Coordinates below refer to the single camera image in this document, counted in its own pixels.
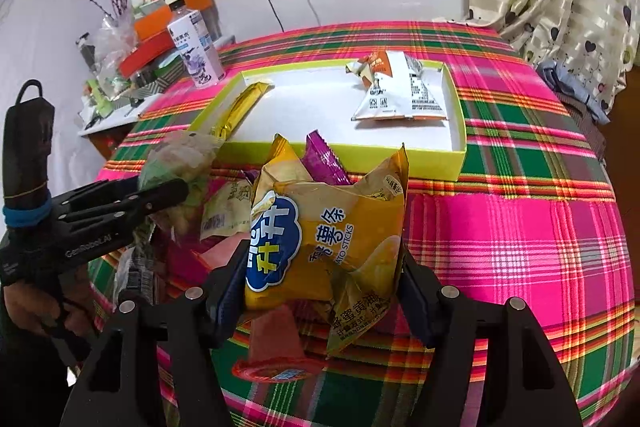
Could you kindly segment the left hand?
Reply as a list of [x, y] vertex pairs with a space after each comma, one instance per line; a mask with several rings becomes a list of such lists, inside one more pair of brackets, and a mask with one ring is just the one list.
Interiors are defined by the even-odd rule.
[[[77, 336], [85, 336], [93, 325], [93, 300], [88, 268], [78, 268], [64, 287], [64, 296], [84, 309], [66, 305], [68, 317], [65, 328]], [[19, 328], [44, 335], [43, 325], [53, 325], [61, 314], [58, 302], [45, 291], [24, 282], [15, 283], [3, 291], [3, 300], [9, 318]]]

